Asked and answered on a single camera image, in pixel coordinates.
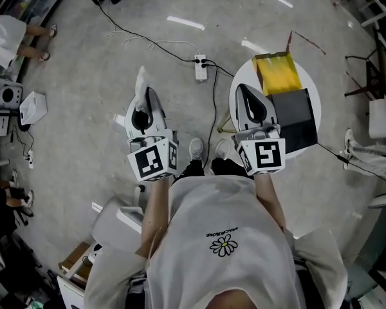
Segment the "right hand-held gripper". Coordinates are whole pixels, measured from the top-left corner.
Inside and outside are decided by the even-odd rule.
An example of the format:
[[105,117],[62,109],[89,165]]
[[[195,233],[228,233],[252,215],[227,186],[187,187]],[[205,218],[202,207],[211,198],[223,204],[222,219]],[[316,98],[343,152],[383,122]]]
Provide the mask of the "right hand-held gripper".
[[[280,137],[280,125],[271,100],[259,90],[239,84],[235,91],[239,131],[232,136],[248,176],[273,174],[286,165],[286,140]],[[248,126],[263,126],[248,129]]]

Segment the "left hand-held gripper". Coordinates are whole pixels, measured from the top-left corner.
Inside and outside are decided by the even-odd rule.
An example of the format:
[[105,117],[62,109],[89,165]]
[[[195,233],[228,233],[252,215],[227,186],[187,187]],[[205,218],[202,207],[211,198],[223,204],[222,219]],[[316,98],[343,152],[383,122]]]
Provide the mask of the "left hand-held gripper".
[[177,133],[166,129],[165,113],[157,93],[150,87],[146,92],[148,127],[139,134],[132,121],[136,97],[129,103],[125,114],[125,131],[130,153],[127,155],[134,175],[139,182],[154,182],[178,171]]

